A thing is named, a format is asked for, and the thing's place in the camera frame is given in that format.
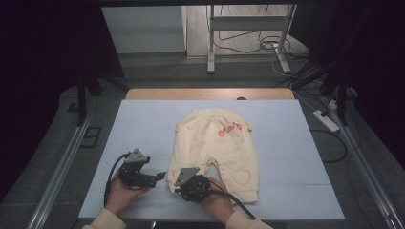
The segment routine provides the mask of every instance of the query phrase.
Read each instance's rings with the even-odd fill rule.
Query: wall
[[[102,9],[117,53],[185,51],[183,10],[180,6]]]

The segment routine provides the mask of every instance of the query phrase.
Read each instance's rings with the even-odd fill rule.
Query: white power strip
[[[312,113],[320,122],[322,122],[322,124],[324,124],[324,126],[326,128],[328,128],[328,130],[330,130],[330,132],[334,133],[337,132],[339,129],[338,126],[336,126],[336,124],[334,124],[334,122],[332,122],[327,116],[321,116],[321,111],[316,111],[314,113]]]

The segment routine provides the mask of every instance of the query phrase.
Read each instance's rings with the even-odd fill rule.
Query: cream sleeve
[[[234,212],[226,223],[226,229],[272,229],[272,227],[258,219],[251,220],[240,212]]]
[[[102,209],[91,225],[85,225],[83,229],[124,229],[126,224],[112,212]]]

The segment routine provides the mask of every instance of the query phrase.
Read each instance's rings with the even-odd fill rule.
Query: person
[[[214,177],[210,177],[211,189],[225,191],[226,185]],[[118,217],[119,212],[140,195],[148,192],[150,188],[131,189],[117,178],[117,173],[112,179],[110,193],[105,208],[101,210],[91,225],[83,229],[123,229],[126,224]],[[198,203],[212,218],[225,225],[226,229],[271,229],[262,221],[248,219],[240,212],[234,211],[229,198],[221,195],[209,195],[206,200]]]

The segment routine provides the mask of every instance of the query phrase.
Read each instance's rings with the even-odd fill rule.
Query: person's left hand
[[[119,171],[112,178],[110,194],[105,205],[105,208],[115,215],[118,215],[123,209],[128,207],[135,198],[150,190],[150,188],[132,189],[128,187],[118,178],[118,173]]]

